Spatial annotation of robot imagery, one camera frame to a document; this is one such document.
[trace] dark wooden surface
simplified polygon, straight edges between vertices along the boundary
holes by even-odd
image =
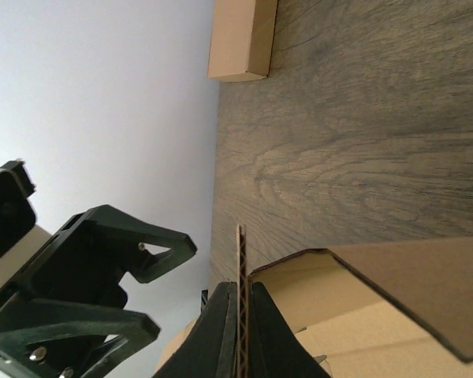
[[[473,235],[473,0],[279,0],[223,83],[210,287],[308,247]]]

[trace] cardboard sheet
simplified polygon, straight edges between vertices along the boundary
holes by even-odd
[[[462,361],[473,361],[473,238],[330,250]]]

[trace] corrugated cardboard edge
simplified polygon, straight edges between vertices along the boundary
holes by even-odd
[[[249,274],[249,277],[252,279],[253,276],[256,275],[256,273],[259,273],[263,270],[267,270],[275,265],[283,264],[289,260],[292,260],[294,258],[298,258],[299,256],[302,256],[304,254],[331,254],[330,250],[326,248],[318,248],[318,249],[307,249],[307,250],[301,250],[299,252],[296,252],[295,254],[290,254],[289,256],[285,256],[284,258],[280,258],[274,262],[271,262],[270,264],[260,266],[257,269],[254,269],[251,274]]]

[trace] brown cardboard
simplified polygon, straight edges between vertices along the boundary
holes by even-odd
[[[251,279],[336,378],[473,378],[473,238],[304,250]]]
[[[270,71],[277,0],[215,0],[208,77],[249,81]]]

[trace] cardboard flap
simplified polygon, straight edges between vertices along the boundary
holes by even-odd
[[[461,361],[473,361],[473,238],[334,246],[330,252]]]
[[[251,274],[272,294],[293,332],[343,313],[380,302],[326,250],[304,250]]]

